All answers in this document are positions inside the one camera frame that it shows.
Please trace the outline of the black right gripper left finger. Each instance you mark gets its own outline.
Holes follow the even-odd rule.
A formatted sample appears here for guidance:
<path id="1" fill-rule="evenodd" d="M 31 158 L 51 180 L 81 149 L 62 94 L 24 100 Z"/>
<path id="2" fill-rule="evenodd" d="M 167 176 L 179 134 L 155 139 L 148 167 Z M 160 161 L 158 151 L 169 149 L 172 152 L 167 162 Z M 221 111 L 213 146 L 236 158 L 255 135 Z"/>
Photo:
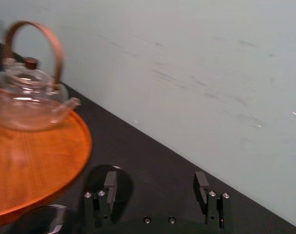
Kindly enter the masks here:
<path id="1" fill-rule="evenodd" d="M 109 171 L 106 174 L 103 187 L 100 190 L 94 193 L 87 191 L 84 194 L 83 201 L 86 228 L 96 228 L 94 200 L 98 202 L 101 226 L 112 225 L 111 213 L 116 198 L 116 192 L 117 173 L 115 171 Z"/>

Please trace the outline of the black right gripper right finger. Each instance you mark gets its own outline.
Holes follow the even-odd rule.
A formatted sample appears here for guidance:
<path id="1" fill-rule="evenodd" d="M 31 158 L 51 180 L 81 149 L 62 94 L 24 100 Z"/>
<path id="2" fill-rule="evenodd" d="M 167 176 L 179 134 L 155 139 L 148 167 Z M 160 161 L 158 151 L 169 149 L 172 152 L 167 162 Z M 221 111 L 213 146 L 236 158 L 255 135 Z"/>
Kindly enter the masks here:
<path id="1" fill-rule="evenodd" d="M 234 226 L 230 194 L 213 190 L 202 171 L 194 173 L 193 189 L 205 215 L 204 227 L 210 231 L 232 231 Z"/>

